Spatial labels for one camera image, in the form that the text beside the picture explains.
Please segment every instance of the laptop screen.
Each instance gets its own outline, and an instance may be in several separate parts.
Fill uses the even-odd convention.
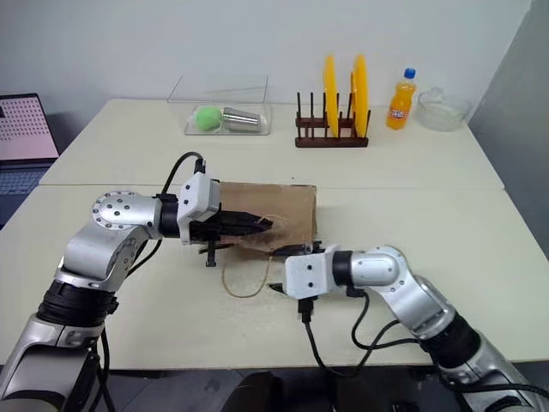
[[[57,157],[38,95],[0,96],[0,161]]]

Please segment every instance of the bottle cap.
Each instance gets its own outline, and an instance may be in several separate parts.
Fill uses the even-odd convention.
[[[406,70],[404,70],[404,77],[406,77],[407,79],[413,79],[415,77],[415,69],[408,67]]]

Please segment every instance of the yellow plate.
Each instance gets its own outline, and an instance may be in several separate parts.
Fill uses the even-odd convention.
[[[326,94],[326,116],[329,129],[334,137],[337,136],[339,118],[337,112],[337,87],[335,85],[335,61],[334,56],[327,56],[324,64],[324,93]]]
[[[366,59],[362,55],[357,56],[354,60],[354,70],[351,73],[351,93],[353,93],[351,106],[357,135],[365,137],[368,127],[368,76],[366,74]]]

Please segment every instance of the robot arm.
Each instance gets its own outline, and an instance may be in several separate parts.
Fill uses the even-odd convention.
[[[369,288],[380,294],[431,355],[447,382],[475,388],[528,383],[438,290],[411,273],[406,259],[395,248],[376,247],[364,252],[340,251],[331,246],[324,253],[286,260],[284,291],[295,299],[334,292],[341,286]],[[547,408],[546,401],[528,391],[479,391],[463,396],[474,411]]]
[[[97,199],[88,224],[69,242],[39,310],[31,315],[0,375],[0,411],[80,410],[99,366],[92,350],[115,293],[148,240],[180,238],[207,244],[213,266],[223,234],[270,228],[271,221],[220,210],[220,184],[202,161],[173,195],[112,191]]]

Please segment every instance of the clear glass bowl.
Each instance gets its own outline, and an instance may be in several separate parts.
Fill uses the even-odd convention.
[[[416,118],[429,129],[452,131],[462,125],[470,110],[471,103],[467,100],[432,88],[419,94]]]

